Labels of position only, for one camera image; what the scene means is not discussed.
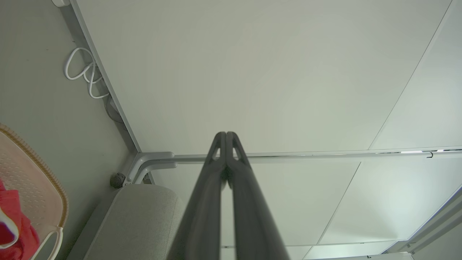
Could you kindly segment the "grey metal partition frame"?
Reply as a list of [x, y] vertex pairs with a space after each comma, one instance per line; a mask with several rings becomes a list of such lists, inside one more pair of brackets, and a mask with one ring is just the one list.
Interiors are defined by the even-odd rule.
[[[250, 163], [285, 163], [305, 161], [371, 161], [394, 159], [426, 159], [424, 151], [433, 151], [433, 158], [462, 158], [462, 146], [406, 149], [348, 150], [327, 152], [248, 153]], [[179, 164], [203, 164], [206, 155], [175, 155], [172, 152], [138, 153], [125, 173], [123, 185], [140, 184], [153, 170], [173, 169]]]

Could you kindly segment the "small dark caster wheel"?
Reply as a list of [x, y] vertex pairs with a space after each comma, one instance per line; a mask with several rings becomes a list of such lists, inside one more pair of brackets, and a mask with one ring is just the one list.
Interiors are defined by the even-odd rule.
[[109, 184], [112, 188], [119, 189], [122, 188], [125, 179], [126, 177], [122, 173], [114, 173], [109, 179]]

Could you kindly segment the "grey partition edge rail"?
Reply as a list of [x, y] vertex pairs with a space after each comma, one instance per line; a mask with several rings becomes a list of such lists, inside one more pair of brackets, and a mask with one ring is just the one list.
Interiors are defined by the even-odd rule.
[[439, 256], [462, 260], [462, 187], [410, 239], [400, 241], [384, 254], [410, 253], [414, 260]]

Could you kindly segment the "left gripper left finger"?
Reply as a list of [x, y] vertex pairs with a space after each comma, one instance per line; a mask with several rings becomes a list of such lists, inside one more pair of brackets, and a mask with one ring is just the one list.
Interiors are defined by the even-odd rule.
[[219, 260], [225, 167], [226, 132], [219, 132], [206, 156], [167, 260]]

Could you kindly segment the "cream perforated laundry basket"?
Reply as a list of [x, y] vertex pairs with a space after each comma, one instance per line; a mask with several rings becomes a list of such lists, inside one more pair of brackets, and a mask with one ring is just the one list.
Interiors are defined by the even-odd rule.
[[68, 196], [37, 153], [1, 123], [0, 181], [5, 188], [18, 191], [21, 211], [38, 234], [40, 246], [30, 260], [35, 260], [52, 235], [56, 235], [56, 242], [47, 260], [56, 260], [68, 218]]

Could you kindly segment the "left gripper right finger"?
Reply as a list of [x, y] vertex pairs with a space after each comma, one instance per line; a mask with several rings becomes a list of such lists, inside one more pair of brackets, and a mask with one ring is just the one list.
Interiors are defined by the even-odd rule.
[[226, 134], [237, 260], [290, 260], [249, 159], [235, 132]]

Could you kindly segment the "red garment with white trim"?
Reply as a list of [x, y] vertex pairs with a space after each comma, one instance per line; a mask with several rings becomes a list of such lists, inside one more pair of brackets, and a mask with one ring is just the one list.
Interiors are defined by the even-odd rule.
[[8, 190], [0, 180], [0, 260], [30, 260], [40, 239], [30, 219], [23, 214], [17, 190]]

